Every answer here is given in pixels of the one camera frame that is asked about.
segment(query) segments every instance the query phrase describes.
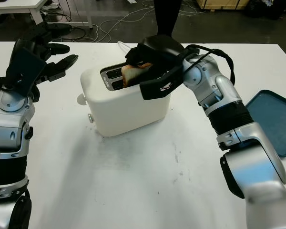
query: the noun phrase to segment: black cable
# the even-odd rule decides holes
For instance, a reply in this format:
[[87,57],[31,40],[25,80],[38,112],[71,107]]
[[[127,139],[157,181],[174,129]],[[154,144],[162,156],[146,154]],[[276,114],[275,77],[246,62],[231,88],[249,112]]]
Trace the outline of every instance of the black cable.
[[82,28],[80,28],[80,27],[74,27],[74,28],[72,28],[72,30],[75,30],[75,29],[81,30],[81,31],[84,32],[84,35],[83,35],[82,37],[85,37],[85,36],[86,36],[86,30],[84,30],[84,29],[82,29]]
[[26,197],[30,198],[30,193],[29,193],[28,190],[26,190],[26,191],[24,192],[24,195],[25,195]]
[[70,13],[70,21],[72,20],[72,15],[71,15],[71,10],[70,10],[70,6],[69,6],[69,3],[68,3],[68,0],[66,0],[66,2],[67,2],[67,5],[68,5],[68,8],[69,8],[69,13]]
[[58,0],[58,7],[59,7],[59,8],[61,8],[61,10],[62,10],[62,14],[64,14],[64,13],[63,13],[63,8],[62,8],[62,6],[61,6],[61,2],[60,2],[60,0]]
[[191,48],[198,48],[198,49],[202,49],[202,50],[206,50],[208,51],[207,54],[203,55],[202,57],[200,57],[195,63],[193,63],[188,69],[185,70],[185,72],[183,73],[184,75],[191,70],[196,64],[198,64],[203,58],[205,58],[206,56],[210,55],[211,53],[223,57],[226,59],[230,70],[231,70],[231,75],[230,75],[230,81],[232,82],[232,84],[235,84],[235,74],[234,74],[234,64],[233,64],[233,60],[231,59],[231,57],[228,56],[228,54],[226,54],[224,51],[220,50],[220,49],[209,49],[206,48],[204,46],[201,45],[197,45],[197,44],[190,44],[186,47],[186,49],[191,49]]

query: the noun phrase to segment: table surface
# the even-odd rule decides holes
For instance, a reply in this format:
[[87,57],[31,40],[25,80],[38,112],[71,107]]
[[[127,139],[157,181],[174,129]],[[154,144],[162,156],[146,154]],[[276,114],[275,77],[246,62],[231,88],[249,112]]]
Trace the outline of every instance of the table surface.
[[[96,64],[123,62],[124,53],[116,43],[64,44],[79,59],[64,78],[39,86],[30,123],[30,228],[245,229],[245,202],[227,188],[223,152],[193,93],[181,85],[162,121],[104,138],[89,123],[88,106],[76,102],[80,75]],[[232,57],[245,104],[262,89],[286,98],[286,55],[278,45],[205,46]],[[0,42],[0,76],[12,48],[12,42]],[[225,60],[215,58],[229,76]]]
[[44,0],[7,0],[7,1],[0,2],[0,10],[36,8],[43,1]]

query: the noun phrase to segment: black pants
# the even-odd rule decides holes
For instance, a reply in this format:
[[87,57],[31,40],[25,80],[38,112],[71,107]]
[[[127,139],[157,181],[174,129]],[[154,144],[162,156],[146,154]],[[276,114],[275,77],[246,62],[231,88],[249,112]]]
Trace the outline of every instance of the black pants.
[[182,0],[153,0],[158,25],[158,35],[172,36]]

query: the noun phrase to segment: black rubber joint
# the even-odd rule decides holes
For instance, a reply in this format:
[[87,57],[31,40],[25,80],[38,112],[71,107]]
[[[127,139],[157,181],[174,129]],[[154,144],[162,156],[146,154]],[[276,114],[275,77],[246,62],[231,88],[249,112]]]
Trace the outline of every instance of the black rubber joint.
[[12,184],[25,178],[27,157],[0,160],[0,185]]
[[209,114],[209,119],[217,135],[253,122],[249,111],[241,101],[214,110]]

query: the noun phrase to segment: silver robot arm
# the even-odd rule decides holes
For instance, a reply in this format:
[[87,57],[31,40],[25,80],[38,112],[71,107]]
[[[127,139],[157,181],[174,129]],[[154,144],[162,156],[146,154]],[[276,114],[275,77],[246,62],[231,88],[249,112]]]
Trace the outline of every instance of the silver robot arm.
[[70,25],[43,22],[18,39],[6,75],[0,77],[0,229],[27,229],[31,199],[25,173],[33,128],[29,125],[39,100],[39,83],[65,76],[77,60],[69,55],[58,63],[46,63],[51,55],[68,53],[62,44],[48,44],[68,34]]
[[[200,56],[184,60],[184,71]],[[246,201],[249,229],[286,229],[286,173],[260,125],[254,122],[229,79],[207,56],[184,75],[218,135],[220,163],[232,193]]]
[[[208,51],[199,55],[199,49]],[[223,76],[214,53],[224,57],[231,80]],[[233,61],[223,51],[199,45],[184,48],[170,37],[145,38],[126,55],[127,64],[152,63],[139,81],[143,99],[163,98],[182,83],[193,91],[218,137],[229,150],[220,165],[230,191],[246,201],[249,229],[286,229],[286,172],[260,125],[234,88]]]
[[0,91],[0,229],[29,225],[31,200],[25,167],[34,112],[30,97]]

